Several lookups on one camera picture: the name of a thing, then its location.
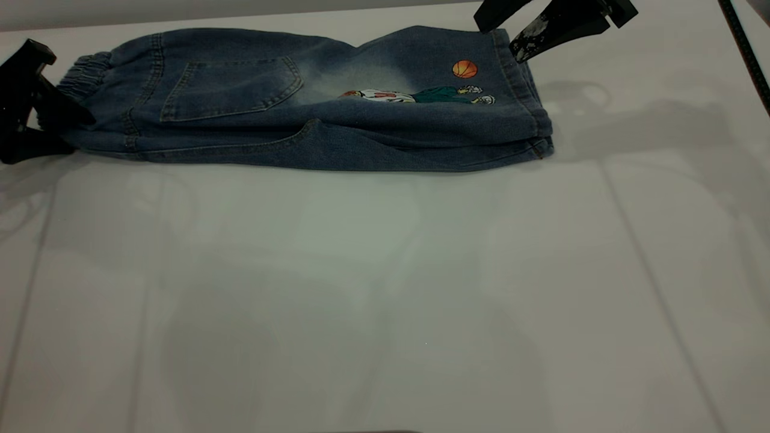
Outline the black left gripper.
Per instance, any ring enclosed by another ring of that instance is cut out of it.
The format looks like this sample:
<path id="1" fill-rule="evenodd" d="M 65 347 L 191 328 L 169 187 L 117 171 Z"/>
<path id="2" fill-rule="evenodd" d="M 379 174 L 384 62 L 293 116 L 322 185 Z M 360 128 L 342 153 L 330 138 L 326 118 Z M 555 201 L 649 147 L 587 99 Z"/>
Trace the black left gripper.
<path id="1" fill-rule="evenodd" d="M 26 129 L 31 110 L 40 127 L 94 125 L 96 119 L 62 91 L 42 70 L 53 65 L 56 56 L 44 44 L 27 39 L 1 66 L 1 160 L 14 165 L 45 156 L 72 155 L 61 137 L 46 131 Z"/>

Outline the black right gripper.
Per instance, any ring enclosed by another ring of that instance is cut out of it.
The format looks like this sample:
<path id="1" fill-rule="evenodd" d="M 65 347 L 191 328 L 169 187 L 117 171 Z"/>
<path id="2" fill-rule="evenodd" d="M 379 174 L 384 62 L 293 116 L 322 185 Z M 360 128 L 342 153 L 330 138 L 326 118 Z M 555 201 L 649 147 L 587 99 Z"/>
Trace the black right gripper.
<path id="1" fill-rule="evenodd" d="M 530 0 L 485 0 L 473 14 L 481 33 L 499 28 L 506 20 L 528 5 Z M 610 28 L 622 28 L 638 15 L 632 1 L 552 1 L 511 42 L 517 63 L 561 44 L 598 35 Z"/>

